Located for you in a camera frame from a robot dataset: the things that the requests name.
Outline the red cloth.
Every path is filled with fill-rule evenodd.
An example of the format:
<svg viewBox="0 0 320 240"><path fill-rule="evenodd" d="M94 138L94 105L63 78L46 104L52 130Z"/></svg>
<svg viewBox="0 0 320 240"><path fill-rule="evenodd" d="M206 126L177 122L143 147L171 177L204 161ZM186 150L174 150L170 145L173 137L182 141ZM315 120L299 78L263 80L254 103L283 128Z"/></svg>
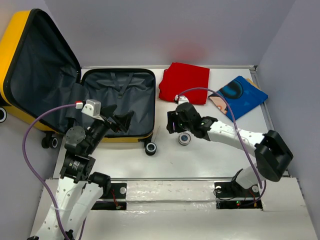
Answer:
<svg viewBox="0 0 320 240"><path fill-rule="evenodd" d="M173 62L163 72L158 85L158 97L167 102L174 102L175 96L192 88L207 88L209 86L210 69L206 67Z"/></svg>

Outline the blue cartoon print cloth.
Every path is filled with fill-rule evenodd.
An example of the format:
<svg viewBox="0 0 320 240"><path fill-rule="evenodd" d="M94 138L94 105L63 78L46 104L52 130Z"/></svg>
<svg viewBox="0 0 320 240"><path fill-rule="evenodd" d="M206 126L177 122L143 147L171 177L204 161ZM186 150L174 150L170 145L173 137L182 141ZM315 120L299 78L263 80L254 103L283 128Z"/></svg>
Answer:
<svg viewBox="0 0 320 240"><path fill-rule="evenodd" d="M208 98L231 121L241 118L268 99L249 79L238 76Z"/></svg>

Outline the yellow hard-shell suitcase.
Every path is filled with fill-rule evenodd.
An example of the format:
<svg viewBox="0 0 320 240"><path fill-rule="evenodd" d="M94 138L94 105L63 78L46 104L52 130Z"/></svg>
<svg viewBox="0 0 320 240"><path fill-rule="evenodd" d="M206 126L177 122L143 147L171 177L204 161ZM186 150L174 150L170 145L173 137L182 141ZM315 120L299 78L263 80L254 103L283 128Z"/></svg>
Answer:
<svg viewBox="0 0 320 240"><path fill-rule="evenodd" d="M56 134L73 126L88 128L93 119L65 105L96 100L116 105L115 114L131 116L126 131L108 130L104 142L143 142L152 156L156 77L143 68L96 68L82 73L80 63L52 18L34 8L16 12L0 41L0 119L7 114L32 123L50 109L35 127L45 133L44 149L56 148Z"/></svg>

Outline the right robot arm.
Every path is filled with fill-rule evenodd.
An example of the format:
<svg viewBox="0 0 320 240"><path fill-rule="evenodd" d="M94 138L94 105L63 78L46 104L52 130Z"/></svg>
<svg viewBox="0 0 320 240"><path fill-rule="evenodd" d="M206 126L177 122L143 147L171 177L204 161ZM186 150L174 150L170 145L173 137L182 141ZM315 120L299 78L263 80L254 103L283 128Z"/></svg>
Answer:
<svg viewBox="0 0 320 240"><path fill-rule="evenodd" d="M264 181L279 182L294 158L277 131L261 133L237 129L217 118L201 116L188 102L167 112L166 129L169 134L179 134L183 143L187 143L189 137L199 140L198 152L202 157L209 156L210 147L243 151L249 157L247 167L240 168L230 181L216 187L218 198L223 200L244 197Z"/></svg>

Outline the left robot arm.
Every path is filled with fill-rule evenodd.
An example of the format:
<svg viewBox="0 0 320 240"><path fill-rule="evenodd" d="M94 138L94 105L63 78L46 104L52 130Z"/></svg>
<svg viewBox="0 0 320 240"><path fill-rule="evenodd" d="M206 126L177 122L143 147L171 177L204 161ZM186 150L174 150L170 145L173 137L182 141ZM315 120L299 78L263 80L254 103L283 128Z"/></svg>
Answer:
<svg viewBox="0 0 320 240"><path fill-rule="evenodd" d="M114 112L117 105L102 107L99 101L90 99L48 110L36 118L35 122L54 111L71 107L81 110L82 114L94 121L88 129L73 126L66 132L66 154L56 192L51 191L33 167L30 168L52 201L43 224L31 237L33 240L73 240L82 236L88 213L99 198L110 194L112 186L110 176L92 172L96 161L92 153L108 130L115 133L127 132L134 115L132 110L116 115Z"/></svg>

